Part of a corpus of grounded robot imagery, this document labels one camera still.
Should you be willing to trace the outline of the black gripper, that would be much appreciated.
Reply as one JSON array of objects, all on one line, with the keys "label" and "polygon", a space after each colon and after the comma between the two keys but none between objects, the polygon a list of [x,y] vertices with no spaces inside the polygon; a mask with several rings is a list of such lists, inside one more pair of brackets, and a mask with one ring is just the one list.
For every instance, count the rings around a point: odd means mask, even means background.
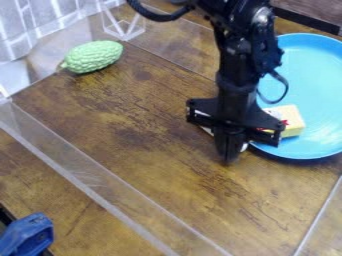
[{"label": "black gripper", "polygon": [[218,96],[190,99],[186,103],[186,119],[213,131],[218,154],[225,162],[233,163],[245,143],[250,141],[277,147],[285,124],[258,105],[258,81],[246,81],[238,85],[230,78],[217,74],[215,82]]}]

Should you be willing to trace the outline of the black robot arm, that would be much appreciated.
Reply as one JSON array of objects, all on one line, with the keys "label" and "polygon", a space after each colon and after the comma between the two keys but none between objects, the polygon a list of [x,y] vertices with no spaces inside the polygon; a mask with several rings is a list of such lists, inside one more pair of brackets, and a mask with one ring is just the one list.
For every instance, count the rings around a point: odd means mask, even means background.
[{"label": "black robot arm", "polygon": [[274,33],[270,0],[180,0],[203,13],[219,50],[218,96],[187,101],[187,121],[214,133],[217,151],[227,163],[246,143],[279,145],[285,124],[259,107],[258,85],[265,75],[278,81],[283,50]]}]

